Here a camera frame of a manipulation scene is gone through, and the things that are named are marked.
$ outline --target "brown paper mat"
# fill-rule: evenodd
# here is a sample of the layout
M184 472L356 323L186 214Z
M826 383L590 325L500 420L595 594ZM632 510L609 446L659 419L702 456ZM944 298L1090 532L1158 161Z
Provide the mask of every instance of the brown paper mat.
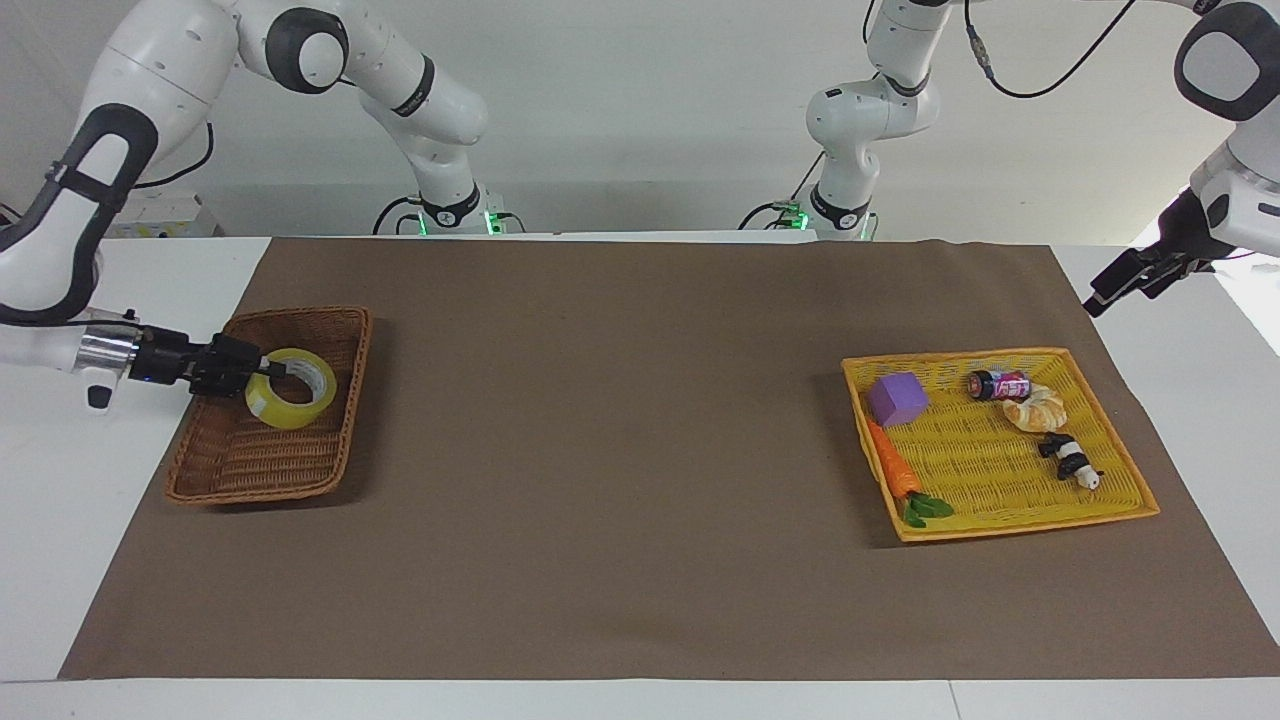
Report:
M63 678L1280 675L1047 249L278 240L298 305L378 318L343 486L154 482ZM1044 345L1164 512L899 544L840 360Z

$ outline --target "brown wicker basket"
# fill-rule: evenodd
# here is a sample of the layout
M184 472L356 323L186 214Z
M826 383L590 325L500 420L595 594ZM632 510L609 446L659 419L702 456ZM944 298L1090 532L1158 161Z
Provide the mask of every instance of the brown wicker basket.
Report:
M264 352L302 347L324 357L338 378L338 397L300 430L265 425L241 397L197 397L169 469L165 497L179 505L224 505L332 492L347 468L356 424L372 334L369 310L270 310L232 318L225 332Z

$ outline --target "orange carrot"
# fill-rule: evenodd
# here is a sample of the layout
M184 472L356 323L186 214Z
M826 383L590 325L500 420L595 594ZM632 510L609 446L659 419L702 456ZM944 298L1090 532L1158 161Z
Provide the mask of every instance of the orange carrot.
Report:
M884 480L888 483L890 493L899 500L905 500L911 493L923 493L924 486L920 484L920 478L893 447L884 428L872 420L867 420L867 427L870 428L872 443L876 446L876 455L879 455L881 468L884 469Z

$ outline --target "tape roll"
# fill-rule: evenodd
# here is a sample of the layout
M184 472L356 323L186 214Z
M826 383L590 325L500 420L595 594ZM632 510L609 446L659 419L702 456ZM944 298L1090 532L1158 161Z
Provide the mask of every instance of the tape roll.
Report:
M244 404L255 418L273 428L296 430L314 423L338 395L338 378L329 364L314 352L285 347L268 354L271 363L282 363L284 372L311 388L311 402L289 402L275 395L271 378L253 375L244 388Z

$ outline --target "white wall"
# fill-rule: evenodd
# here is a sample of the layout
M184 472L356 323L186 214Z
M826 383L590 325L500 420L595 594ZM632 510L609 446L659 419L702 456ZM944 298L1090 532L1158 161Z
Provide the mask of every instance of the white wall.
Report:
M374 4L485 95L494 122L474 165L530 229L736 227L788 193L817 154L809 97L870 74L861 0ZM19 205L38 188L131 5L0 0L0 200ZM973 12L1001 79L1028 88L1055 79L1117 8L1019 0ZM1061 91L1015 101L986 85L957 15L933 73L941 120L878 150L882 237L1133 240L1230 129L1174 88L1194 19L1139 4ZM218 154L189 184L233 233L367 232L413 187L352 96L298 96L233 70L212 113ZM202 142L197 133L151 174L195 160Z

